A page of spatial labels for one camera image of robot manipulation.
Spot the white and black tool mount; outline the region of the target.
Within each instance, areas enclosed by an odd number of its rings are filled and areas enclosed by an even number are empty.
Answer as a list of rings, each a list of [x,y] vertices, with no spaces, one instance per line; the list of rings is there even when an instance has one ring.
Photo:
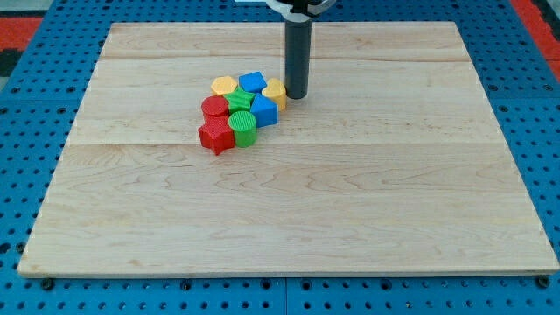
[[[336,0],[266,0],[286,21],[306,22],[317,18],[336,4]]]

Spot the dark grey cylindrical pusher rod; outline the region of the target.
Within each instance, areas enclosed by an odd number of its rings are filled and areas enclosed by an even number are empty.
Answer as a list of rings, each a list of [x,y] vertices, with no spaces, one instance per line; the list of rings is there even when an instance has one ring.
[[[291,99],[303,99],[307,95],[312,21],[284,23],[284,85]]]

